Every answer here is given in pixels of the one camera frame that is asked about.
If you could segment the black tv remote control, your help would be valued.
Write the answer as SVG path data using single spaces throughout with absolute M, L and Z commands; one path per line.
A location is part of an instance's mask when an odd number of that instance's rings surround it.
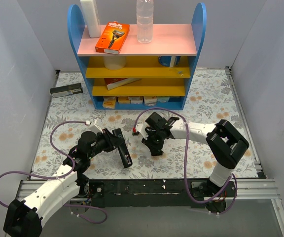
M 131 159 L 130 153 L 128 151 L 128 148 L 126 146 L 125 139 L 123 137 L 121 129 L 120 128 L 114 129 L 112 131 L 112 133 L 113 133 L 113 135 L 117 136 L 118 138 L 120 138 L 122 140 L 121 145 L 118 147 L 118 151 L 119 151 L 119 154 L 120 154 L 124 168 L 128 168 L 128 167 L 132 166 L 132 164 L 133 164 L 132 159 Z

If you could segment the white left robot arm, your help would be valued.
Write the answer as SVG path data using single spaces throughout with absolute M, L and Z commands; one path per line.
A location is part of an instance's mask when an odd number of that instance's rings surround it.
M 89 178 L 84 172 L 91 159 L 101 152 L 118 149 L 123 163 L 130 156 L 121 129 L 101 132 L 85 131 L 76 146 L 55 173 L 55 179 L 44 182 L 22 200 L 15 199 L 7 209 L 3 230 L 11 237 L 38 237 L 49 218 L 73 197 L 90 193 Z

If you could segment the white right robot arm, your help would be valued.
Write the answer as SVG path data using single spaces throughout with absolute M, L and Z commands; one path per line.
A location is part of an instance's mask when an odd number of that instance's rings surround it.
M 232 171 L 249 148 L 243 135 L 224 119 L 212 124 L 187 123 L 184 118 L 165 119 L 153 112 L 144 123 L 135 125 L 133 132 L 142 135 L 142 143 L 149 148 L 152 156 L 163 154 L 162 148 L 167 139 L 185 139 L 208 145 L 216 159 L 207 180 L 207 189 L 212 196 L 225 191 Z

